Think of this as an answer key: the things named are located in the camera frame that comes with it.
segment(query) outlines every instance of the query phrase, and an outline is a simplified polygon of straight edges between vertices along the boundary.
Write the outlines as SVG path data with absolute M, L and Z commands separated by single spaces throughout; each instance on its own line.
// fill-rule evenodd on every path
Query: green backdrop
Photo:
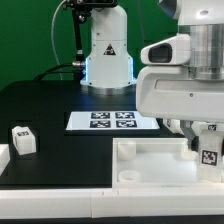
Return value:
M 0 89 L 11 82 L 32 80 L 56 65 L 51 47 L 51 21 L 61 0 L 1 0 Z M 157 0 L 119 0 L 128 14 L 128 52 L 134 58 L 135 76 L 144 65 L 144 44 L 174 36 L 177 22 L 157 6 Z M 90 52 L 90 23 L 82 25 L 86 55 Z M 70 10 L 61 10 L 55 27 L 55 42 L 61 63 L 75 60 Z

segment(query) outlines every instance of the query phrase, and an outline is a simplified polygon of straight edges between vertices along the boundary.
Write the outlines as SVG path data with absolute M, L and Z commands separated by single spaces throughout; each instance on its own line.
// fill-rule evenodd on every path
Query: black table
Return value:
M 73 81 L 22 81 L 0 92 L 0 143 L 10 145 L 11 161 L 0 190 L 110 188 L 115 137 L 173 136 L 160 130 L 65 131 L 72 111 L 134 111 L 135 93 L 100 96 L 82 92 Z M 19 156 L 11 130 L 28 126 L 37 153 Z M 27 223 L 25 220 L 14 220 Z M 222 216 L 31 220 L 30 223 L 224 223 Z

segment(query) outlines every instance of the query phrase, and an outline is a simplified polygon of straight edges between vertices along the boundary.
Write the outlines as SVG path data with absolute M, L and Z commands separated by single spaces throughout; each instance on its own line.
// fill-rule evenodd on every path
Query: white plastic part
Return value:
M 118 174 L 118 181 L 136 183 L 141 181 L 141 174 L 135 170 L 123 170 Z
M 92 217 L 130 217 L 129 189 L 96 189 L 92 191 Z
M 178 25 L 223 24 L 223 0 L 182 0 Z
M 150 49 L 159 45 L 169 44 L 172 48 L 172 59 L 169 63 L 153 63 L 149 60 Z M 156 44 L 152 44 L 145 47 L 141 51 L 142 63 L 146 65 L 181 65 L 185 64 L 190 60 L 190 36 L 187 34 L 178 34 L 175 37 L 160 41 Z
M 0 176 L 10 161 L 9 146 L 0 145 Z
M 19 155 L 36 152 L 36 139 L 28 127 L 13 128 L 12 138 Z
M 199 137 L 198 178 L 221 182 L 224 133 L 203 130 Z
M 91 217 L 91 189 L 0 191 L 0 219 Z
M 184 135 L 180 127 L 180 120 L 176 119 L 163 119 L 163 124 L 173 133 Z
M 186 67 L 150 66 L 138 76 L 136 106 L 142 116 L 223 123 L 223 98 L 223 82 L 189 79 Z
M 92 52 L 82 85 L 122 88 L 136 84 L 127 52 L 127 14 L 120 6 L 92 11 Z
M 197 153 L 189 151 L 185 138 L 131 139 L 136 142 L 136 157 L 119 158 L 119 145 L 128 139 L 114 139 L 113 187 L 132 188 L 197 183 Z
M 132 160 L 136 157 L 136 142 L 127 140 L 118 142 L 118 158 L 122 160 Z

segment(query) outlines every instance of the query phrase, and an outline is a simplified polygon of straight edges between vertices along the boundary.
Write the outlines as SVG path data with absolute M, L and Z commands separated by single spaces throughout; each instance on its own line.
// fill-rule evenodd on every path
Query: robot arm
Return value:
M 158 0 L 158 5 L 168 16 L 179 19 L 182 0 Z

